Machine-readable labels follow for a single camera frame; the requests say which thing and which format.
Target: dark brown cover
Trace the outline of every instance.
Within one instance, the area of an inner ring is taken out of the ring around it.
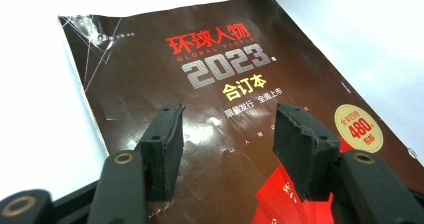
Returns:
[[[174,200],[151,204],[151,223],[251,222],[254,195],[279,164],[278,102],[305,108],[337,135],[337,108],[363,109],[384,137],[376,154],[424,192],[419,162],[275,0],[59,19],[110,153],[133,149],[162,106],[186,106]]]

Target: white surface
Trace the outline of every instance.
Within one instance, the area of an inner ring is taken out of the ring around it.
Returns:
[[[60,198],[106,157],[84,107],[58,15],[127,16],[224,0],[0,0],[0,199]],[[423,163],[424,0],[277,0]]]

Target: book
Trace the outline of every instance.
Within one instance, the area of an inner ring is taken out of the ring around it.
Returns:
[[[149,204],[152,223],[284,219],[258,203],[267,180],[284,176],[272,152],[280,102],[308,111],[342,149],[382,157],[424,192],[421,164],[275,0],[59,20],[109,153],[134,149],[161,107],[185,106],[174,198]],[[276,183],[295,203],[289,180]],[[300,208],[313,223],[313,211]]]

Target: magazine cover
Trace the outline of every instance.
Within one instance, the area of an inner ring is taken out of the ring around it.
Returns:
[[[185,106],[174,198],[149,204],[151,223],[331,223],[327,202],[299,201],[272,152],[277,103],[424,192],[419,162],[275,0],[59,20],[109,153],[134,149],[161,107]]]

